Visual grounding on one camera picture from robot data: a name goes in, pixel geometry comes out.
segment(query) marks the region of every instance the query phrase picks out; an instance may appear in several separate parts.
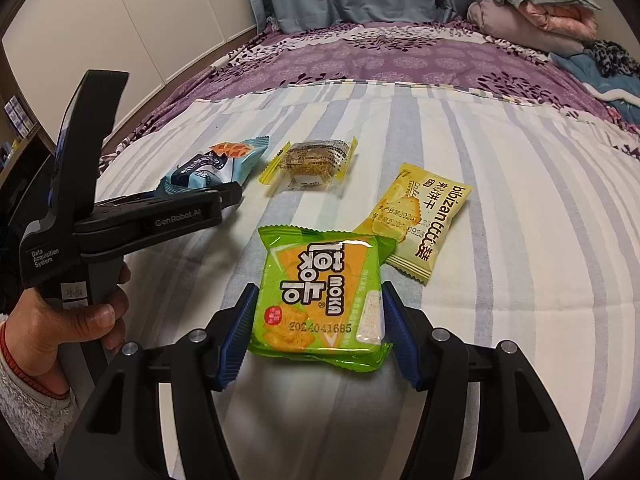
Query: green snack package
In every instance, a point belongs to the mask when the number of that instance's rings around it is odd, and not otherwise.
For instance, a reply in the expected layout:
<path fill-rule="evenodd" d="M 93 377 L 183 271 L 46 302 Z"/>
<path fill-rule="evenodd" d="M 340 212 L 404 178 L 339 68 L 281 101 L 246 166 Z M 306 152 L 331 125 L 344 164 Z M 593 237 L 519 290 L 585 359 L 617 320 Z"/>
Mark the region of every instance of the green snack package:
<path fill-rule="evenodd" d="M 267 248 L 249 350 L 377 370 L 385 335 L 380 264 L 396 241 L 293 226 L 258 228 Z"/>

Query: blue snack package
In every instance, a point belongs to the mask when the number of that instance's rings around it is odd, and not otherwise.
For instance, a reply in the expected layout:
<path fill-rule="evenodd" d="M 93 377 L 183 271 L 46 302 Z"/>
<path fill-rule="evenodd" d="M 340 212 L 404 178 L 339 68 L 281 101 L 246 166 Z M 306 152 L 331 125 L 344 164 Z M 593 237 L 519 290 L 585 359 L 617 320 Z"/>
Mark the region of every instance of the blue snack package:
<path fill-rule="evenodd" d="M 269 146 L 269 137 L 256 137 L 242 142 L 219 142 L 206 152 L 192 156 L 190 160 L 167 173 L 156 196 L 176 194 L 191 189 L 237 182 L 242 186 Z"/>

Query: pink blanket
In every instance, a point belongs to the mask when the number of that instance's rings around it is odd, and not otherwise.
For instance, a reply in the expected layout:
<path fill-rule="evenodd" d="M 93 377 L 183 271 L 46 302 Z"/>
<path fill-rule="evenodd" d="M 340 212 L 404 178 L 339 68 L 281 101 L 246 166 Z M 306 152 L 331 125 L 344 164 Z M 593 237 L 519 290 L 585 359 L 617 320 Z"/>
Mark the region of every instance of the pink blanket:
<path fill-rule="evenodd" d="M 534 5 L 529 0 L 518 10 L 537 28 L 578 40 L 595 40 L 598 23 L 591 9 L 553 4 Z"/>

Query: human hand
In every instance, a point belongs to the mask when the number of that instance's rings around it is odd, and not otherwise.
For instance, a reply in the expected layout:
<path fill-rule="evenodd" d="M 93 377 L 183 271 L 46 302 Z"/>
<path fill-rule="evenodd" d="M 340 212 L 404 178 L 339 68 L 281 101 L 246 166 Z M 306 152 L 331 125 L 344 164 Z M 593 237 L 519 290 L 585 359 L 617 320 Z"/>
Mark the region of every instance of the human hand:
<path fill-rule="evenodd" d="M 118 283 L 130 278 L 125 264 Z M 58 361 L 58 345 L 101 339 L 107 350 L 119 348 L 126 332 L 122 316 L 128 308 L 129 298 L 120 288 L 106 304 L 69 310 L 52 308 L 35 288 L 28 288 L 5 322 L 6 348 L 25 374 L 50 392 L 63 395 L 69 382 Z"/>

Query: fuzzy white sleeve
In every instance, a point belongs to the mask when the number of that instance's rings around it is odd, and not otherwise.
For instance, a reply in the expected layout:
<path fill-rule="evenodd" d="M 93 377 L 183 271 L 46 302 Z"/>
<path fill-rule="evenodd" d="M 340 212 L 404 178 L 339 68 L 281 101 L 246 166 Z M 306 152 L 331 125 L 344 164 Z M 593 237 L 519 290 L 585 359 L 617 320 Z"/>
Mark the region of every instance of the fuzzy white sleeve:
<path fill-rule="evenodd" d="M 0 315 L 0 324 L 5 319 Z M 77 409 L 73 393 L 57 400 L 25 384 L 9 368 L 0 351 L 0 412 L 40 469 Z"/>

